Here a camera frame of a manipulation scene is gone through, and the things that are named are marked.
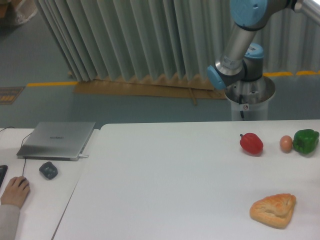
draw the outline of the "light blue joint cap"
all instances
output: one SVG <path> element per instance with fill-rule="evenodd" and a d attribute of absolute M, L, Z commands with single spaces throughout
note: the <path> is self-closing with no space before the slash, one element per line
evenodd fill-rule
<path fill-rule="evenodd" d="M 265 15 L 268 0 L 230 0 L 230 11 L 236 24 L 250 27 Z"/>
<path fill-rule="evenodd" d="M 217 71 L 215 70 L 215 68 L 213 66 L 211 66 L 211 65 L 208 66 L 207 74 L 208 74 L 209 81 L 216 89 L 222 90 L 222 89 L 226 88 L 224 81 L 219 76 L 219 74 L 217 73 Z"/>
<path fill-rule="evenodd" d="M 248 50 L 245 53 L 247 59 L 263 59 L 264 49 L 262 46 L 256 43 L 251 43 Z"/>

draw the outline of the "floor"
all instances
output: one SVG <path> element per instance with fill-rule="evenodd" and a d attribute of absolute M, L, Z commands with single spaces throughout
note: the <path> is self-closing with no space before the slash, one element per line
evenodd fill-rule
<path fill-rule="evenodd" d="M 41 16 L 0 28 L 0 87 L 69 82 L 68 67 Z M 320 119 L 320 74 L 271 78 L 276 85 L 269 120 Z M 43 121 L 112 123 L 231 121 L 227 100 L 73 93 L 70 86 L 26 87 L 11 105 L 0 105 L 0 128 L 34 128 Z"/>

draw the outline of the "egg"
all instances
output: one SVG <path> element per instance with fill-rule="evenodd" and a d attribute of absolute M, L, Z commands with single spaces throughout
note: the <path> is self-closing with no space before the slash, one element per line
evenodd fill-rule
<path fill-rule="evenodd" d="M 292 149 L 292 138 L 288 135 L 283 136 L 280 139 L 280 148 L 282 151 L 284 151 L 285 153 L 289 153 Z"/>

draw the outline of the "bread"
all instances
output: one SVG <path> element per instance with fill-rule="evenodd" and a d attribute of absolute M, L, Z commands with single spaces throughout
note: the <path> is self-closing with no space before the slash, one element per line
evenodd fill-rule
<path fill-rule="evenodd" d="M 267 196 L 256 201 L 250 208 L 250 217 L 277 229 L 284 229 L 291 220 L 296 197 L 289 193 Z"/>

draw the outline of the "laptop lid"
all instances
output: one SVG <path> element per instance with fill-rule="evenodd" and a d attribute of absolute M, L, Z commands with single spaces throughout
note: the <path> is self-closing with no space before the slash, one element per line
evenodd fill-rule
<path fill-rule="evenodd" d="M 40 122 L 16 154 L 20 158 L 76 160 L 95 122 Z"/>

